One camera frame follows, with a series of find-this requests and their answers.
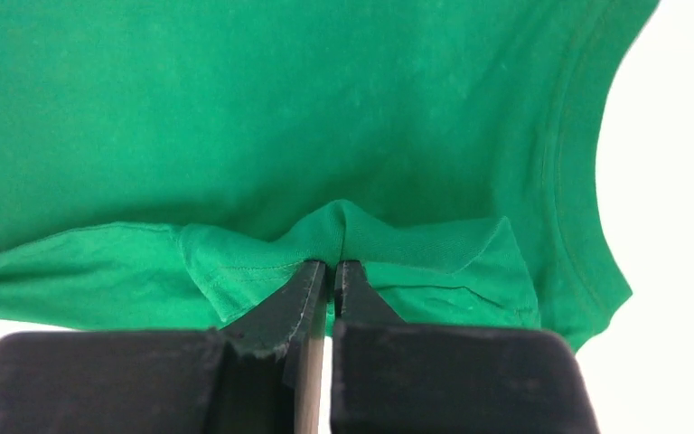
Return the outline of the green t shirt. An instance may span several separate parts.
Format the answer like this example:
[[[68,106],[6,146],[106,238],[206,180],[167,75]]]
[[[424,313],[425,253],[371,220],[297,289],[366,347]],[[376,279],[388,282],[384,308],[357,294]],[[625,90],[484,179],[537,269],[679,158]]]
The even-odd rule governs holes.
[[[574,349],[632,291],[597,211],[653,1],[0,1],[0,319],[223,327],[307,259],[409,322]]]

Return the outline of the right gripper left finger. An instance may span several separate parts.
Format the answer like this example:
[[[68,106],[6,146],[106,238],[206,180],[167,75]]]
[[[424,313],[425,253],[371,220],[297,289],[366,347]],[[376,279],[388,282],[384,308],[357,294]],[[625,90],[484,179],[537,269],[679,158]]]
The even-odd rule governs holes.
[[[222,329],[0,339],[0,433],[314,433],[327,267]]]

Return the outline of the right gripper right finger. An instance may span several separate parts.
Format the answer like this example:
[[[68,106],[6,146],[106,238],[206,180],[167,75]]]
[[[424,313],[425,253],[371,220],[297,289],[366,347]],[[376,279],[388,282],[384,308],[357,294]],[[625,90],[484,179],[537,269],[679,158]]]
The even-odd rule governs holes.
[[[355,260],[339,263],[334,290],[332,432],[598,432],[560,336],[406,322]]]

